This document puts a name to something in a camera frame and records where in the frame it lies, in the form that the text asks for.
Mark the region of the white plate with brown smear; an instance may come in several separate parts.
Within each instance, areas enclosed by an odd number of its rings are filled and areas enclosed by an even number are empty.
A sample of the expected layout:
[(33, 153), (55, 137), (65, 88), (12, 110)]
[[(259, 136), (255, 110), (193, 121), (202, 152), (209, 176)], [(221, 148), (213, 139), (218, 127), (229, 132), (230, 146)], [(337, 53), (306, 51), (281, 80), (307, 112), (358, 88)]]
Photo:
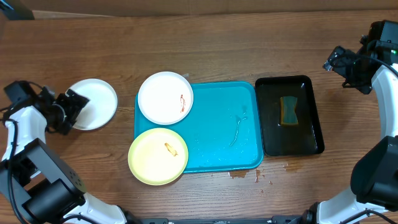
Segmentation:
[(73, 84), (70, 89), (89, 99), (79, 113), (73, 128), (82, 131), (100, 128), (108, 123), (116, 113), (118, 96), (109, 83), (89, 78)]

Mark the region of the green yellow sponge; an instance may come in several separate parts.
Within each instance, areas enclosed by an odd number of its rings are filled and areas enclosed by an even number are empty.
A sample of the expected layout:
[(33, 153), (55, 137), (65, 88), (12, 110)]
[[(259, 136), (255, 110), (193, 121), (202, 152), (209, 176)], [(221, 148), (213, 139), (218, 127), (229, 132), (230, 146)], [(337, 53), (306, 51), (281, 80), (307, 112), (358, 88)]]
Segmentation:
[(294, 96), (283, 96), (280, 98), (280, 125), (294, 126), (299, 121), (295, 113), (297, 98)]

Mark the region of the white plate with red smear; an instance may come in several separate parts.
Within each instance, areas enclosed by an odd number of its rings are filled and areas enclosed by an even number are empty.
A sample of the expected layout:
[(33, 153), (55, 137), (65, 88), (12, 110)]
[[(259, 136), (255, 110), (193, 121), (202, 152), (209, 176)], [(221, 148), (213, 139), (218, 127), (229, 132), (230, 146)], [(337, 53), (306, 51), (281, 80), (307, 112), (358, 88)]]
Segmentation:
[(175, 72), (158, 72), (147, 78), (137, 94), (141, 113), (149, 121), (175, 124), (189, 114), (194, 101), (191, 84)]

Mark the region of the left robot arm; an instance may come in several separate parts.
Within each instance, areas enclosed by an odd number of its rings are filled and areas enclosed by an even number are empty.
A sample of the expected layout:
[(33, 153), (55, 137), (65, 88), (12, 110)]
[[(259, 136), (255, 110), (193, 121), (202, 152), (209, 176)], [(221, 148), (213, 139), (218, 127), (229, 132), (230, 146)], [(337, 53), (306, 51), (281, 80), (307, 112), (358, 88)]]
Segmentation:
[(15, 81), (4, 88), (8, 130), (1, 159), (1, 194), (21, 223), (140, 223), (131, 212), (86, 191), (79, 175), (45, 143), (46, 133), (66, 135), (89, 102), (73, 90), (58, 96), (46, 86)]

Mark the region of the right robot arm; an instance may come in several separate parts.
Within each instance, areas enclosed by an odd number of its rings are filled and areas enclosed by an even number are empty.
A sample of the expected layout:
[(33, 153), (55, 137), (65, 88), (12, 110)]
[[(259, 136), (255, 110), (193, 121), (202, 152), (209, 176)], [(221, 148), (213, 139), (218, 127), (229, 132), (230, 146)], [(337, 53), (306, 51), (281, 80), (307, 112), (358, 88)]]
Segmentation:
[(359, 223), (397, 211), (397, 23), (376, 21), (360, 39), (357, 52), (337, 46), (323, 65), (345, 80), (343, 87), (375, 92), (379, 142), (354, 166), (350, 185), (333, 198), (314, 203), (293, 223)]

